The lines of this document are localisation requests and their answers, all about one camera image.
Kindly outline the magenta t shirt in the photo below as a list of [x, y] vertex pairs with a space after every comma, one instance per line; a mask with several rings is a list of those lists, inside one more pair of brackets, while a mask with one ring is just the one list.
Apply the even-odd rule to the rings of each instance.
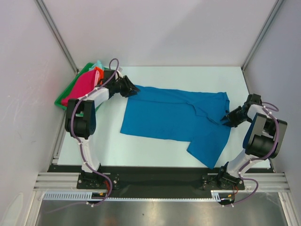
[[66, 98], [62, 99], [61, 104], [63, 106], [67, 106], [69, 99], [71, 98], [77, 99], [91, 92], [94, 89], [94, 80], [95, 80], [95, 70], [88, 71], [82, 74], [77, 79], [70, 94]]

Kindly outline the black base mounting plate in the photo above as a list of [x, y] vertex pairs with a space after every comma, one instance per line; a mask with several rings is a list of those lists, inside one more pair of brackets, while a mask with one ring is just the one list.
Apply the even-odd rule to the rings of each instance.
[[[80, 173], [80, 166], [51, 165], [48, 172]], [[171, 168], [171, 167], [117, 167], [103, 166], [101, 172], [109, 178], [110, 185], [102, 184], [92, 190], [104, 192], [111, 188], [111, 194], [119, 197], [202, 197], [211, 190], [222, 190], [216, 182], [219, 169], [208, 168]], [[235, 186], [239, 191], [246, 187], [245, 183]]]

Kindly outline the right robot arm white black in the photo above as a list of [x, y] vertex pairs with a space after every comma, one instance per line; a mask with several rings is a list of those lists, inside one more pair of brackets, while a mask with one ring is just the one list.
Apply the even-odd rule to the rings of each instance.
[[243, 175], [253, 165], [278, 155], [287, 122], [277, 119], [273, 111], [278, 112], [279, 109], [269, 102], [244, 104], [223, 117], [223, 125], [231, 128], [245, 121], [251, 124], [243, 140], [243, 150], [219, 170], [216, 182], [222, 190], [243, 183]]

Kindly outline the light pink t shirt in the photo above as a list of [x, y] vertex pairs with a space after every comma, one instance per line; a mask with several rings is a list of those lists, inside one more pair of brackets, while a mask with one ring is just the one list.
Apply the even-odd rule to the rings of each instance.
[[98, 84], [98, 81], [99, 81], [99, 78], [100, 78], [100, 72], [98, 70], [95, 70], [95, 80], [94, 80], [94, 87], [97, 86]]

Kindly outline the right rear aluminium post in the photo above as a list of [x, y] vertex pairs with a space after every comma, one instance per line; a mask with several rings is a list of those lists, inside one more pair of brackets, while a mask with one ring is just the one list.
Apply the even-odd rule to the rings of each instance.
[[250, 51], [248, 52], [242, 66], [241, 70], [244, 72], [246, 68], [248, 67], [250, 61], [252, 60], [253, 56], [255, 55], [256, 51], [258, 50], [261, 42], [264, 40], [266, 34], [268, 33], [269, 29], [271, 28], [274, 20], [276, 19], [278, 13], [280, 12], [281, 8], [283, 7], [286, 0], [277, 0], [275, 4], [273, 5], [271, 11], [269, 12], [269, 15], [267, 19], [265, 20], [258, 36], [256, 37], [256, 40], [254, 44], [252, 45]]

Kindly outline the green plastic tray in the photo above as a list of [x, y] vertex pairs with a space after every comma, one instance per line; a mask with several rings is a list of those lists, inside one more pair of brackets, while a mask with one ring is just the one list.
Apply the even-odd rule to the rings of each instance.
[[55, 101], [55, 105], [67, 109], [69, 99], [77, 99], [91, 92], [95, 86], [104, 78], [105, 69], [98, 60], [96, 63], [87, 63], [78, 75], [72, 80], [67, 88], [59, 95]]

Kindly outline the light teal t shirt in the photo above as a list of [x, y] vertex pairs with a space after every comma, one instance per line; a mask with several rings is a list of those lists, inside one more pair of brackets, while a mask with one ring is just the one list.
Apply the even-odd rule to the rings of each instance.
[[90, 71], [95, 70], [96, 67], [97, 67], [98, 69], [104, 70], [104, 66], [103, 66], [103, 64], [101, 63], [100, 60], [97, 60], [97, 62], [96, 62], [95, 64], [93, 64], [93, 65], [89, 68], [89, 70], [90, 70]]

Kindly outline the blue t shirt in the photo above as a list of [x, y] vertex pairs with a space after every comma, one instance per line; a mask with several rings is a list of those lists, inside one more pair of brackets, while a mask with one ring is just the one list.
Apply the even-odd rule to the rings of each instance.
[[188, 142], [187, 152], [213, 169], [231, 128], [222, 122], [230, 109], [227, 93], [139, 86], [128, 98], [121, 133]]

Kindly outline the aluminium post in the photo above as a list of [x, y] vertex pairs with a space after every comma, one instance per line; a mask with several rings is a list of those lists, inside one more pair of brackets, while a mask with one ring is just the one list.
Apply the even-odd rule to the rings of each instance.
[[67, 45], [65, 41], [63, 40], [63, 37], [61, 33], [59, 32], [59, 29], [57, 28], [57, 25], [53, 19], [53, 17], [50, 14], [50, 11], [48, 10], [45, 2], [43, 0], [34, 0], [35, 4], [37, 5], [41, 15], [43, 16], [47, 26], [49, 27], [51, 33], [53, 34], [59, 48], [61, 49], [63, 55], [65, 56], [67, 62], [69, 63], [72, 70], [77, 74], [79, 72], [75, 61], [73, 60], [73, 57], [71, 56]]
[[248, 52], [242, 66], [241, 70], [244, 72], [246, 68], [248, 67], [250, 61], [252, 60], [253, 56], [255, 55], [256, 51], [258, 50], [261, 42], [264, 40], [266, 34], [268, 33], [269, 29], [271, 28], [274, 20], [276, 19], [278, 13], [280, 12], [281, 8], [283, 7], [286, 0], [277, 0], [275, 4], [273, 5], [271, 11], [269, 12], [269, 15], [267, 19], [265, 20], [258, 36], [256, 37], [256, 40], [254, 44], [252, 45], [250, 51]]

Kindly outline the left rear aluminium post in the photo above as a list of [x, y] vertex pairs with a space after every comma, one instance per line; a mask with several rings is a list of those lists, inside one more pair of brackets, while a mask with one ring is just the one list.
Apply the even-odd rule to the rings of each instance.
[[53, 17], [50, 14], [50, 11], [48, 10], [45, 2], [43, 0], [34, 0], [35, 4], [37, 5], [41, 15], [43, 16], [47, 26], [49, 27], [51, 33], [53, 34], [59, 48], [61, 49], [63, 55], [65, 56], [67, 62], [69, 63], [72, 70], [77, 74], [79, 72], [75, 61], [73, 60], [73, 57], [71, 56], [67, 45], [65, 41], [63, 40], [63, 37], [61, 33], [59, 32], [59, 29], [57, 28], [57, 25], [53, 19]]

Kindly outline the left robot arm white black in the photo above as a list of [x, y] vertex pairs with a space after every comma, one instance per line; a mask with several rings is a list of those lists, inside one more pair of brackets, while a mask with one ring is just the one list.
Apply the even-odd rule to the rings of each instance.
[[65, 98], [65, 130], [78, 142], [82, 160], [78, 189], [96, 189], [103, 184], [110, 185], [109, 178], [101, 173], [101, 164], [93, 147], [97, 107], [115, 94], [131, 97], [138, 92], [140, 89], [119, 70], [105, 69], [99, 72], [94, 69], [80, 76]]

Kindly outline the aluminium frame rail front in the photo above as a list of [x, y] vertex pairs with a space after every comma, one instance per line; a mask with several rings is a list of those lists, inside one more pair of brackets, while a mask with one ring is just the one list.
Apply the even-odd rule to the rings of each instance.
[[[39, 173], [35, 190], [74, 191], [79, 173], [44, 172]], [[259, 183], [258, 192], [290, 192], [284, 173], [246, 173], [244, 179], [252, 178]]]

